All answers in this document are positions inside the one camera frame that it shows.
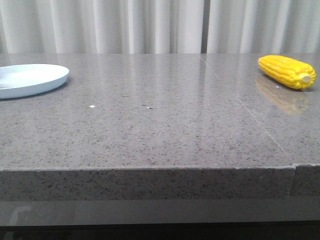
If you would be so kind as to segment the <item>light blue round plate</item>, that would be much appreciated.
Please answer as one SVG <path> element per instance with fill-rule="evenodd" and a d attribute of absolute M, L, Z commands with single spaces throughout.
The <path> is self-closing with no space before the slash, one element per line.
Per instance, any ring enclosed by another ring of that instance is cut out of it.
<path fill-rule="evenodd" d="M 20 64 L 0 68 L 0 98 L 13 99 L 54 90 L 68 78 L 69 69 L 55 64 Z"/>

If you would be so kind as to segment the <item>yellow corn cob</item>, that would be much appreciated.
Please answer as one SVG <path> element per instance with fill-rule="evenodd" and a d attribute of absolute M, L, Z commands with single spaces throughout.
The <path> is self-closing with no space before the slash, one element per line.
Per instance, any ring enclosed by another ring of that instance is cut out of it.
<path fill-rule="evenodd" d="M 310 64 L 282 55 L 260 57 L 258 65 L 267 76 L 294 90 L 310 88 L 317 79 Z"/>

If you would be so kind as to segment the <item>white pleated curtain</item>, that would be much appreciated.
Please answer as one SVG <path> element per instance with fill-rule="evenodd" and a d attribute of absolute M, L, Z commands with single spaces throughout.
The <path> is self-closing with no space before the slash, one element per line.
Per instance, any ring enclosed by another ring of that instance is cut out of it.
<path fill-rule="evenodd" d="M 3 0 L 0 51 L 317 53 L 317 0 Z"/>

